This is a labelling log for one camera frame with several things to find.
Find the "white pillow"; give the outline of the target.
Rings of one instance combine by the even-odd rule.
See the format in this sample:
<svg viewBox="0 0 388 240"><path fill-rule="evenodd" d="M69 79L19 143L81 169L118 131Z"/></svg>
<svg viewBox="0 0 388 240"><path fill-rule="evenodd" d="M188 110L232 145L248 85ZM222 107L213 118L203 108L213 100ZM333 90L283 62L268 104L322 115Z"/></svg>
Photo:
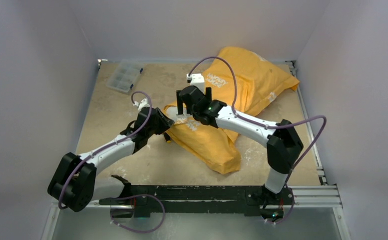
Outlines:
<svg viewBox="0 0 388 240"><path fill-rule="evenodd" d="M177 122L179 120L179 114L178 114L177 108L170 107L165 111L165 114L174 122Z"/></svg>

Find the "orange Mickey Mouse pillowcase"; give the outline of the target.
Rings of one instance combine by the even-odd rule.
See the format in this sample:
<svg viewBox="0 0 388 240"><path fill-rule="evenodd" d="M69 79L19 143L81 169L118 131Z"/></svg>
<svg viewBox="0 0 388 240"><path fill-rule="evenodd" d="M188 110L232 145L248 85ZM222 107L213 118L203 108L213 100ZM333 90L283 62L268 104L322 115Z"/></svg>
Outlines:
<svg viewBox="0 0 388 240"><path fill-rule="evenodd" d="M240 47L226 46L202 72L212 97L237 112L260 114L284 90L296 90L300 83L290 73L258 54ZM175 102L165 106L177 108ZM166 132L182 148L220 174L238 171L241 155L235 147L238 133L203 125L190 115L181 116Z"/></svg>

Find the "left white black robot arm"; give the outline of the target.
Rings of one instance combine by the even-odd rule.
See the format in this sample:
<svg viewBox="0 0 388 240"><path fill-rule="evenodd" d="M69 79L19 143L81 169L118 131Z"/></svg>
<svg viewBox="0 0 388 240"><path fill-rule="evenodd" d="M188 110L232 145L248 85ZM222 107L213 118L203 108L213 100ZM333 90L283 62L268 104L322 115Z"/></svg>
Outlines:
<svg viewBox="0 0 388 240"><path fill-rule="evenodd" d="M108 143L82 154L65 154L47 187L47 193L58 201L59 209L79 212L94 200L96 177L118 160L135 154L153 135L165 133L175 123L160 108L143 107Z"/></svg>

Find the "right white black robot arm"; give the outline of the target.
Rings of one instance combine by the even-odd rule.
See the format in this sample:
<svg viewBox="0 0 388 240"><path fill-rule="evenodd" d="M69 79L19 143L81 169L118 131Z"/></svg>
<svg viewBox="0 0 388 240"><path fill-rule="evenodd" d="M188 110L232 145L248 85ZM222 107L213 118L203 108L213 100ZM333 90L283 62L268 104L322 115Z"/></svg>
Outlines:
<svg viewBox="0 0 388 240"><path fill-rule="evenodd" d="M304 148L290 121L266 121L235 111L212 99L209 87L202 92L196 86L187 86L176 92L176 99L179 114L187 113L203 125L236 132L265 147L270 171L262 190L263 199L273 204L282 197L282 189Z"/></svg>

